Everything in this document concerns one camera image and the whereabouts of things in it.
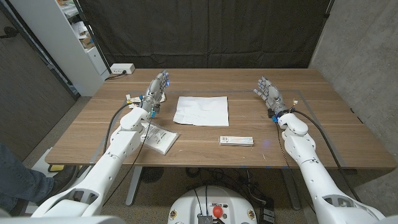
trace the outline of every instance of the shoe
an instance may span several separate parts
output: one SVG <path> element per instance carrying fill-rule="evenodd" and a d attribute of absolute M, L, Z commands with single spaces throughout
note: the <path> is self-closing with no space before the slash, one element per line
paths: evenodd
<path fill-rule="evenodd" d="M 77 173 L 77 166 L 64 166 L 63 170 L 58 172 L 58 174 L 55 174 L 55 176 L 53 177 L 54 184 L 50 193 L 42 200 L 36 202 L 36 205 L 40 206 L 50 197 L 53 197 L 54 195 L 63 191 L 64 188 L 75 178 L 76 173 Z"/>
<path fill-rule="evenodd" d="M 9 212 L 10 216 L 17 217 L 21 215 L 22 210 L 26 208 L 28 203 L 29 202 L 27 200 L 19 198 L 15 207 Z"/>

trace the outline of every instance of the red button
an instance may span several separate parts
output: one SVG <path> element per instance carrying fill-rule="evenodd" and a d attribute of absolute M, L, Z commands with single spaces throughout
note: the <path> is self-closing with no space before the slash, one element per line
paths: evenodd
<path fill-rule="evenodd" d="M 223 209 L 220 206 L 215 206 L 213 208 L 213 215 L 216 218 L 221 218 L 223 216 Z"/>

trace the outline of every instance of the table leg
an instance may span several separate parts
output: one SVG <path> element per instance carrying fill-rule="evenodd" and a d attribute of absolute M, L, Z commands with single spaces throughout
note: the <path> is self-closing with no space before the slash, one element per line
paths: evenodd
<path fill-rule="evenodd" d="M 301 209 L 300 199 L 297 193 L 296 185 L 294 184 L 293 181 L 293 176 L 288 169 L 281 169 L 281 171 L 282 171 L 282 176 L 285 180 L 287 192 L 289 193 L 289 198 L 292 204 L 292 208 L 296 211 L 300 210 Z"/>
<path fill-rule="evenodd" d="M 139 166 L 134 167 L 134 170 L 132 172 L 129 192 L 127 193 L 127 198 L 126 198 L 127 206 L 131 206 L 134 203 L 141 172 L 142 172 L 142 167 Z"/>

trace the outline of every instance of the black curtain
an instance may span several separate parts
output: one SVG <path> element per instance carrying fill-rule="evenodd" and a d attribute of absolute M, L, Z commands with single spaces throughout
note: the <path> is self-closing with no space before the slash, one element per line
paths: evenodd
<path fill-rule="evenodd" d="M 307 68 L 329 0 L 81 0 L 109 64 Z"/>

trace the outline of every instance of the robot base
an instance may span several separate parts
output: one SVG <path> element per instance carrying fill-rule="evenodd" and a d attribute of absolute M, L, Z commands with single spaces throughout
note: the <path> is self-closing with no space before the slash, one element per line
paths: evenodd
<path fill-rule="evenodd" d="M 217 221 L 213 221 L 217 218 L 215 216 L 216 210 L 219 214 L 222 214 L 220 217 L 222 222 L 219 223 L 257 223 L 253 206 L 235 191 L 214 185 L 207 186 L 207 193 L 206 186 L 195 190 L 199 200 L 195 191 L 190 190 L 174 202 L 169 213 L 169 224 L 217 223 Z M 208 219 L 211 221 L 199 222 L 199 217 L 206 216 L 206 211 L 208 211 Z"/>

